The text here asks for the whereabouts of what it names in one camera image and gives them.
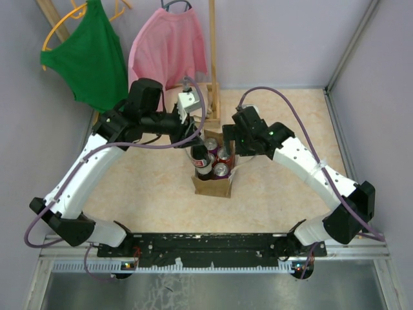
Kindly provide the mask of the red cola can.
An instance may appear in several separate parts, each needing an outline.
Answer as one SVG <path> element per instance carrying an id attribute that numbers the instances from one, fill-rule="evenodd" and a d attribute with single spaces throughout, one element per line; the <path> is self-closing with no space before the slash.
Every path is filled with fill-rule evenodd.
<path id="1" fill-rule="evenodd" d="M 211 165 L 212 165 L 212 167 L 215 167 L 215 165 L 216 165 L 216 157 L 212 154 L 212 153 L 209 153 L 208 154 L 209 155 L 209 158 L 210 158 L 210 162 L 211 162 Z"/>
<path id="2" fill-rule="evenodd" d="M 233 164 L 233 157 L 232 157 L 231 152 L 227 152 L 224 147 L 221 147 L 217 151 L 217 162 L 224 163 L 228 167 L 231 167 Z"/>

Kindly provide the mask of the purple Fanta can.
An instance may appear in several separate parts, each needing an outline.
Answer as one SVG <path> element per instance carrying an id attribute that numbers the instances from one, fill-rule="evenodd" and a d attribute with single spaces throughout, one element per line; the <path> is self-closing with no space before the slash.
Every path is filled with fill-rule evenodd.
<path id="1" fill-rule="evenodd" d="M 223 179 L 223 178 L 228 178 L 230 174 L 230 168 L 226 163 L 217 163 L 214 166 L 214 178 L 217 180 Z"/>
<path id="2" fill-rule="evenodd" d="M 207 151 L 213 155 L 216 155 L 219 150 L 219 143 L 215 138 L 207 138 L 204 141 L 204 145 Z"/>

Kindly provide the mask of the glass cola bottle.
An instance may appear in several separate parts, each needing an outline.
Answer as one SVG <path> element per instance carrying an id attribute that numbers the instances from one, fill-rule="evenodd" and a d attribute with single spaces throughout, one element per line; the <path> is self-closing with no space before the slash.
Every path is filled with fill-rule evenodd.
<path id="1" fill-rule="evenodd" d="M 204 145 L 194 145 L 190 149 L 190 157 L 195 167 L 195 176 L 202 180 L 211 180 L 213 177 L 212 160 Z"/>

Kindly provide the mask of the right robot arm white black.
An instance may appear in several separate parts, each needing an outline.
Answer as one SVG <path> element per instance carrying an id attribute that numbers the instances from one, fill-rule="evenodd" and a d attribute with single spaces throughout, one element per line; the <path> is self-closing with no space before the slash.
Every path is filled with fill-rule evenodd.
<path id="1" fill-rule="evenodd" d="M 283 165 L 311 187 L 330 209 L 328 213 L 299 222 L 288 234 L 289 250 L 304 255 L 313 243 L 334 240 L 349 244 L 374 215 L 374 186 L 356 183 L 318 161 L 294 132 L 280 122 L 267 125 L 256 108 L 246 107 L 223 125 L 224 147 L 235 145 L 238 156 L 267 156 Z"/>

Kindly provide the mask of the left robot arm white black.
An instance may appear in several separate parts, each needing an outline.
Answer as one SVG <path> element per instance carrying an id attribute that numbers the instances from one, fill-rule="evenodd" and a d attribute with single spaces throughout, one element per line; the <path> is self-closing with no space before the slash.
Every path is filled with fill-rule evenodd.
<path id="1" fill-rule="evenodd" d="M 72 247 L 88 242 L 108 245 L 120 256 L 133 251 L 134 240 L 127 236 L 126 228 L 90 218 L 83 208 L 99 180 L 127 149 L 185 148 L 201 141 L 207 108 L 197 82 L 189 76 L 184 78 L 183 92 L 172 112 L 157 111 L 156 104 L 163 96 L 162 84 L 141 78 L 132 83 L 127 98 L 100 116 L 64 178 L 45 198 L 30 202 L 29 208 L 36 217 L 24 235 L 27 246 L 36 247 L 29 234 L 37 222 L 44 221 Z M 144 134 L 167 135 L 170 144 L 141 144 L 138 141 Z"/>

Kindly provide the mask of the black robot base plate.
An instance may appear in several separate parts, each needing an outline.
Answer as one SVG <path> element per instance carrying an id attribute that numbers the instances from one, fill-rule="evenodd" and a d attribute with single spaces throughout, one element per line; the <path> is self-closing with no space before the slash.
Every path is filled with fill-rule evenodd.
<path id="1" fill-rule="evenodd" d="M 100 244 L 100 258 L 132 258 L 138 265 L 163 267 L 275 267 L 293 257 L 326 256 L 324 242 L 302 245 L 287 233 L 126 233 L 118 247 Z"/>

